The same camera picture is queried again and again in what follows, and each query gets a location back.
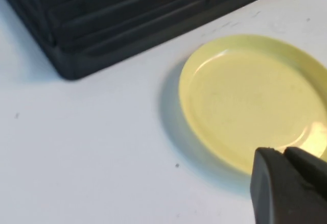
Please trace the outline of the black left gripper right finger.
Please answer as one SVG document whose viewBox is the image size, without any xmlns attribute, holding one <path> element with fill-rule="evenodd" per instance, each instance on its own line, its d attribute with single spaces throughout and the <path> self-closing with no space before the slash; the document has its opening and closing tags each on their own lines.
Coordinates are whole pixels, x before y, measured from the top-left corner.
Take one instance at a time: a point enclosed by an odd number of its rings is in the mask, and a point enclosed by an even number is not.
<svg viewBox="0 0 327 224">
<path fill-rule="evenodd" d="M 317 190 L 326 190 L 326 162 L 298 148 L 288 147 L 284 156 L 300 175 Z"/>
</svg>

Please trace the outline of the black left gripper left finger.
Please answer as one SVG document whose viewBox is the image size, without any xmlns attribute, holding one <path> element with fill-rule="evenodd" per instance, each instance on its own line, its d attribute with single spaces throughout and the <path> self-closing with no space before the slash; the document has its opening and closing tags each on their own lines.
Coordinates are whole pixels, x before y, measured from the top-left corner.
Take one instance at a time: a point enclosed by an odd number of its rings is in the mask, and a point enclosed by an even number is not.
<svg viewBox="0 0 327 224">
<path fill-rule="evenodd" d="M 250 194 L 256 223 L 326 223 L 326 190 L 317 190 L 272 148 L 255 151 Z"/>
</svg>

